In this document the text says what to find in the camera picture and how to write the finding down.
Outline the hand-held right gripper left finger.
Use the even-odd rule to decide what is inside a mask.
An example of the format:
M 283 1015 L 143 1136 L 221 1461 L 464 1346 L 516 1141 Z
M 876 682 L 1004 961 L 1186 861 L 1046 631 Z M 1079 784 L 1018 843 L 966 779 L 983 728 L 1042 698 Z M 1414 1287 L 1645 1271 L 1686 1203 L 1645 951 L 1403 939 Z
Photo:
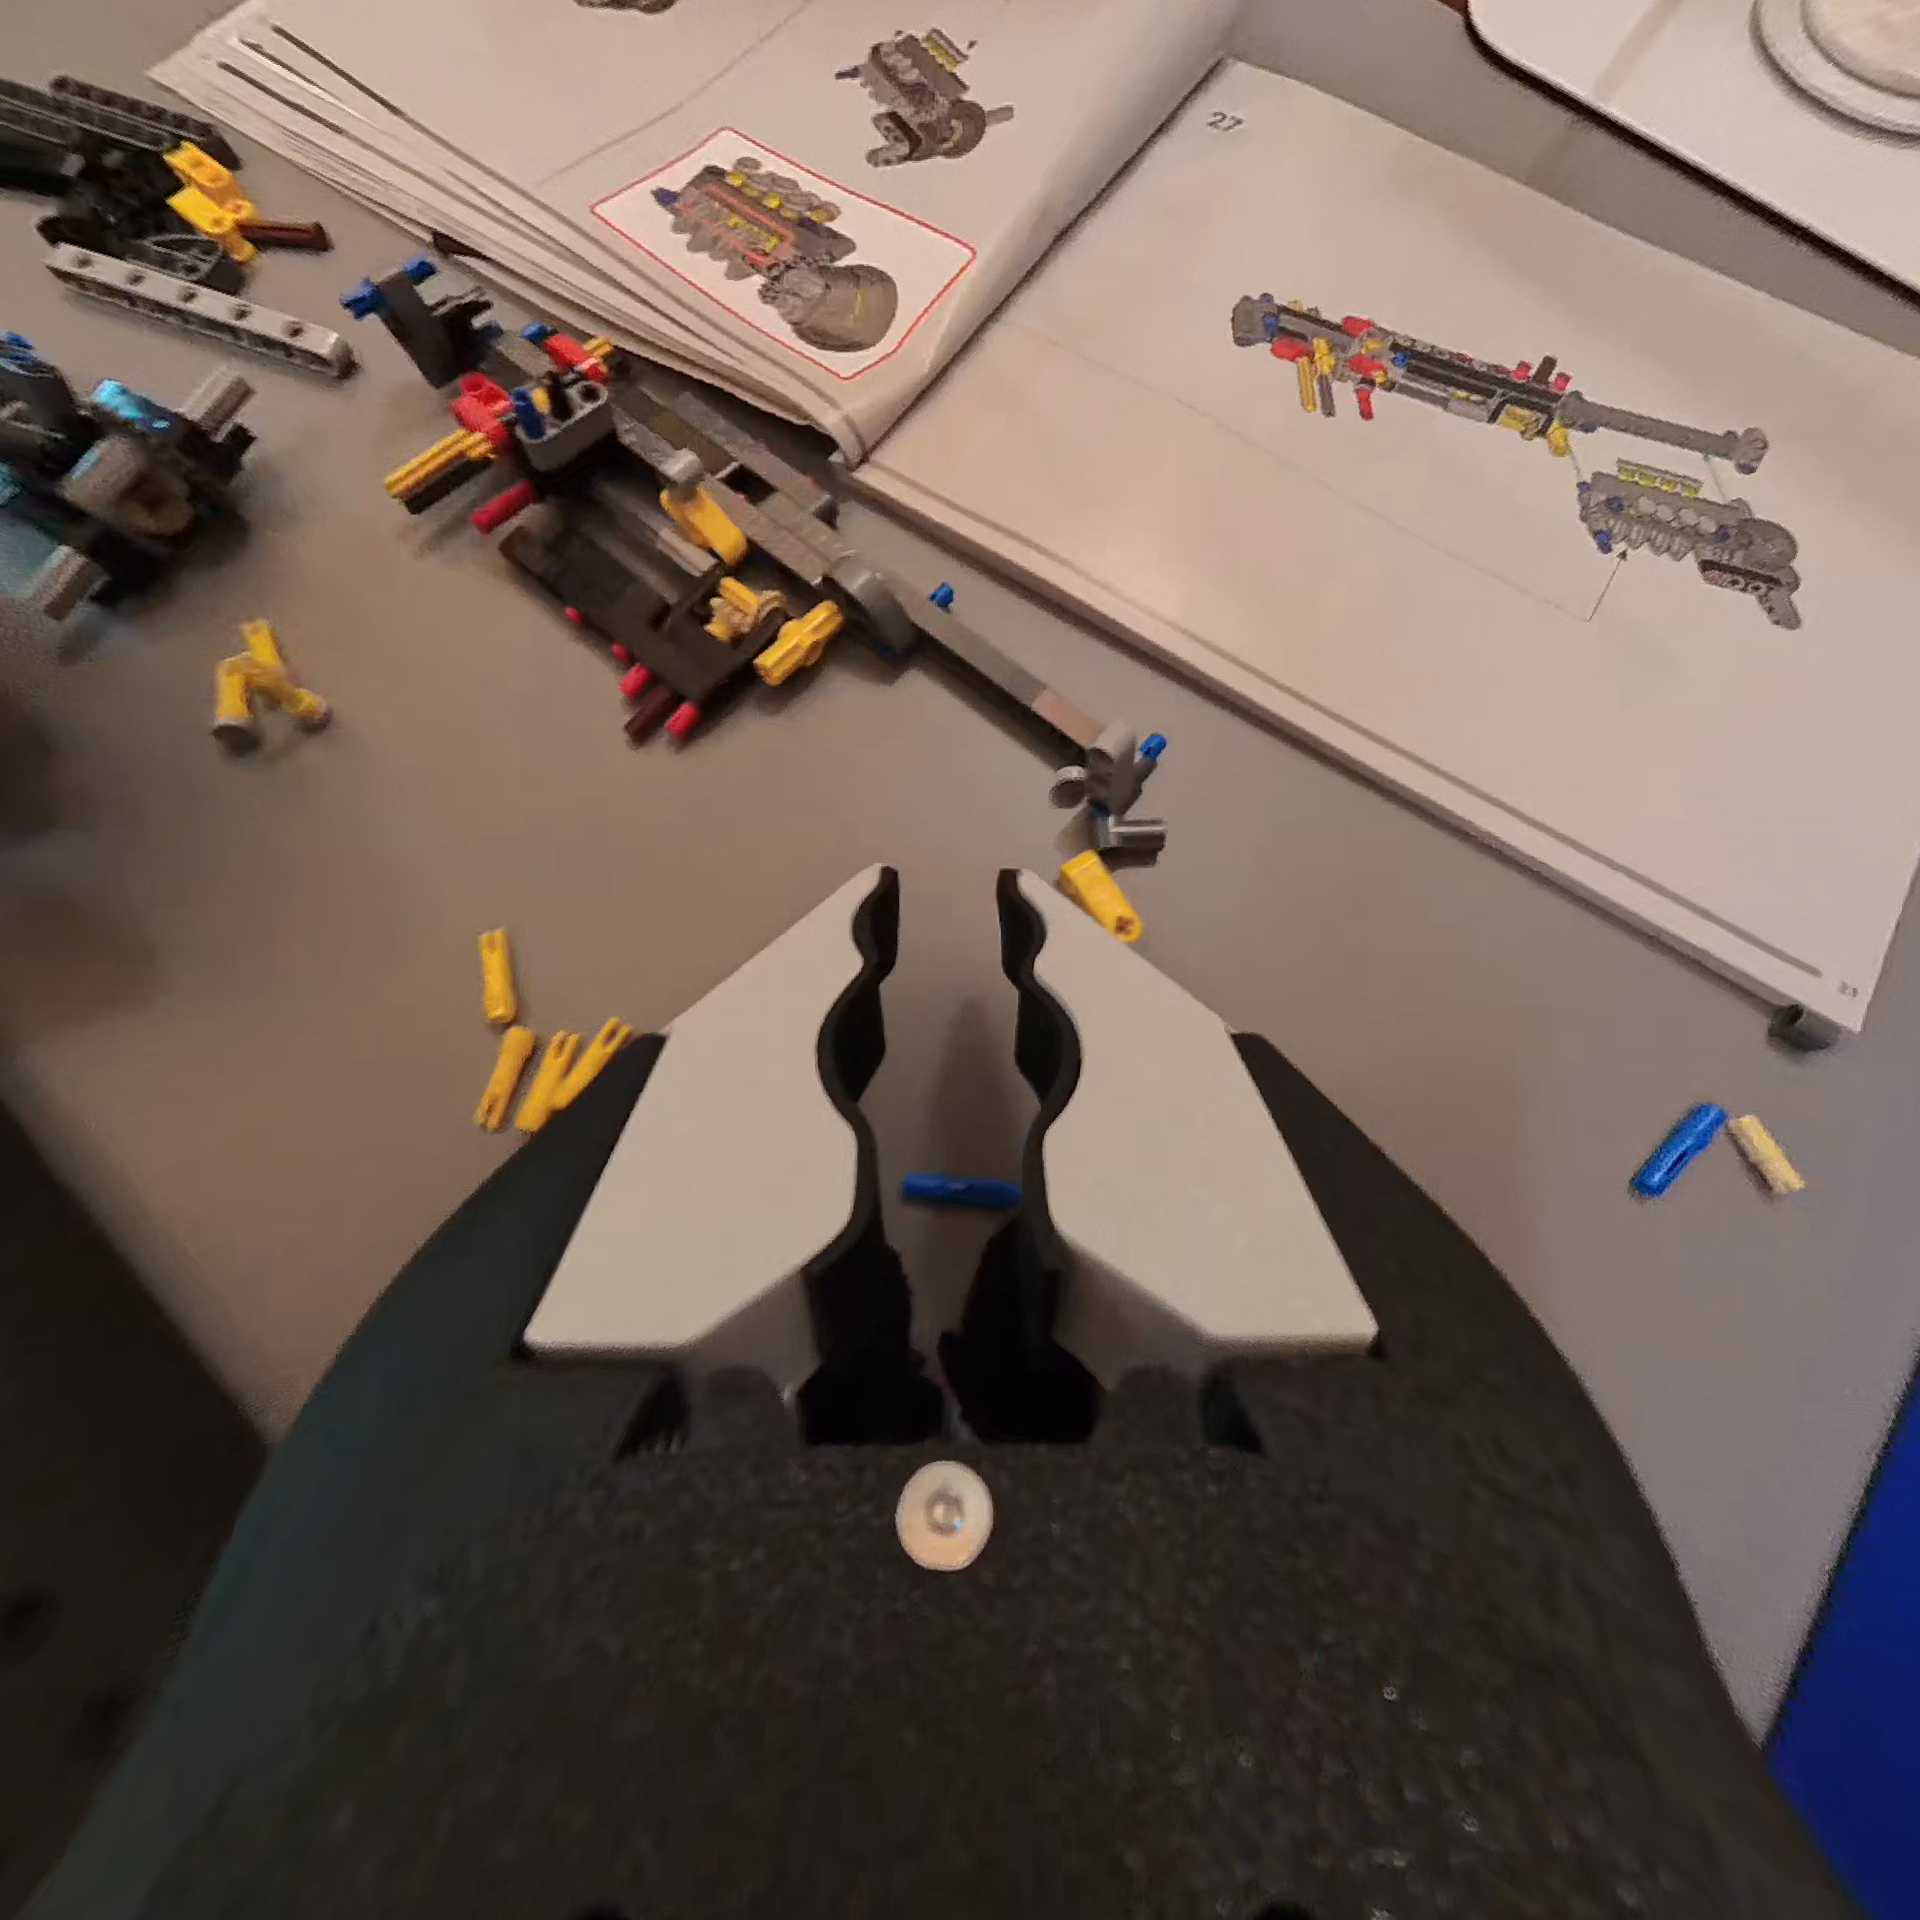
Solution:
M 902 879 L 857 870 L 660 1030 L 519 1346 L 756 1373 L 782 1400 L 828 1343 L 809 1271 L 875 1218 L 857 1096 L 881 1063 Z

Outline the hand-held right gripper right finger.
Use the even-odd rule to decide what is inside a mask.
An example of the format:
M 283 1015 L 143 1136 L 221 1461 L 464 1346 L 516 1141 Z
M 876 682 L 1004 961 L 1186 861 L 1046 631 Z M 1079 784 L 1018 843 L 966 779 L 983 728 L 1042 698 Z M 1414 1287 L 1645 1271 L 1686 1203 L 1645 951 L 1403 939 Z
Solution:
M 1034 1096 L 1018 1236 L 1042 1343 L 1119 1391 L 1382 1340 L 1228 1023 L 1027 870 L 997 879 Z

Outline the pile of yellow lego pins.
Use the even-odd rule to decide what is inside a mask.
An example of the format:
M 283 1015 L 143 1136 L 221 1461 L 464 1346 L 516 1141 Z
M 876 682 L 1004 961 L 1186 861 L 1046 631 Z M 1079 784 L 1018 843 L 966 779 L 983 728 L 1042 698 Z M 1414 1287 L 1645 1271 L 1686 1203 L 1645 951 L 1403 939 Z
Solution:
M 624 1017 L 606 1017 L 596 1035 L 535 1035 L 519 1015 L 516 954 L 503 927 L 472 939 L 477 1000 L 492 1030 L 492 1070 L 472 1103 L 477 1134 L 535 1136 L 549 1116 L 573 1107 L 593 1080 L 633 1042 Z

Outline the yellow lego connector block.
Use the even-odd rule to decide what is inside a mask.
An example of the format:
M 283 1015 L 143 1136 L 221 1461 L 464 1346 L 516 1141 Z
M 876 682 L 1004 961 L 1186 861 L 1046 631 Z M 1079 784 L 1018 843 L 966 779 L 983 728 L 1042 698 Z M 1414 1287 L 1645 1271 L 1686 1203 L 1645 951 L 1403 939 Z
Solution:
M 1119 944 L 1142 939 L 1142 913 L 1121 893 L 1119 875 L 1097 848 L 1079 848 L 1056 870 L 1056 886 L 1065 901 L 1076 901 L 1097 932 L 1108 932 Z

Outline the lego instruction booklet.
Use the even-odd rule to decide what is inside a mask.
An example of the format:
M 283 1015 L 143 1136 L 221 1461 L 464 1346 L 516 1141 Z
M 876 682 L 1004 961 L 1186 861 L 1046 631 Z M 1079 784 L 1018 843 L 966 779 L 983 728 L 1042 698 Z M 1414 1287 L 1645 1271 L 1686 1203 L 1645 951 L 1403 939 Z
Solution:
M 157 82 L 1768 1005 L 1917 893 L 1917 354 L 1239 5 L 226 5 Z

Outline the grey black lego chassis assembly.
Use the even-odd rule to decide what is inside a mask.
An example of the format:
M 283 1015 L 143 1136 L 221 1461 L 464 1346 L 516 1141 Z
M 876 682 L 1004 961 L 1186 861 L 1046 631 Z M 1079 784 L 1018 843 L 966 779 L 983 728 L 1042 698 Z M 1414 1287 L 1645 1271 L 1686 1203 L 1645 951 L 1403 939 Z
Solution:
M 448 398 L 452 437 L 387 480 L 428 515 L 490 482 L 470 529 L 618 668 L 624 731 L 687 743 L 748 688 L 802 682 L 837 640 L 876 661 L 929 656 L 1024 722 L 1087 844 L 1154 861 L 1142 792 L 1166 738 L 1105 722 L 841 525 L 837 500 L 735 406 L 565 325 L 509 330 L 492 302 L 414 252 L 343 295 Z

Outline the lego gear axle assembly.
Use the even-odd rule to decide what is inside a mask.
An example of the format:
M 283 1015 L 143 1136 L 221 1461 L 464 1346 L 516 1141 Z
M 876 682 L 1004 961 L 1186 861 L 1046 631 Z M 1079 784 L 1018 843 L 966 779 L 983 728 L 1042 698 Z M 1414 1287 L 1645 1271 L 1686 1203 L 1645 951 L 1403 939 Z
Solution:
M 212 371 L 181 406 L 120 379 L 82 395 L 30 337 L 0 346 L 5 591 L 40 621 L 164 582 L 212 525 L 255 452 L 255 386 Z

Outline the light grey lego beam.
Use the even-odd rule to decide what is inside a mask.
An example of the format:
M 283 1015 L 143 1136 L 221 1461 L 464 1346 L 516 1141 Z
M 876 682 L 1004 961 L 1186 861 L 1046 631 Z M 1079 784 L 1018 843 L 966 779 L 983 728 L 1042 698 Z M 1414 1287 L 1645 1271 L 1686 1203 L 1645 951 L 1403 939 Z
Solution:
M 266 357 L 322 379 L 355 376 L 355 354 L 329 325 L 294 320 L 247 295 L 226 295 L 181 277 L 170 277 L 145 264 L 120 264 L 108 252 L 57 246 L 49 250 L 40 269 L 71 293 L 96 304 L 116 304 L 151 325 L 212 337 L 221 346 Z

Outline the bundle of black lego beams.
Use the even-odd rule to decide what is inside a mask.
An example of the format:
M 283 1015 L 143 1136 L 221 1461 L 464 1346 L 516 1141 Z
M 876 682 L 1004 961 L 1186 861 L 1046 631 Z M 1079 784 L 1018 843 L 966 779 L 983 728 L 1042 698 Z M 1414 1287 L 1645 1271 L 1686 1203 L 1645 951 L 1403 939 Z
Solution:
M 0 84 L 0 185 L 40 202 L 38 237 L 240 295 L 258 252 L 329 252 L 322 224 L 258 211 L 229 138 L 74 77 Z

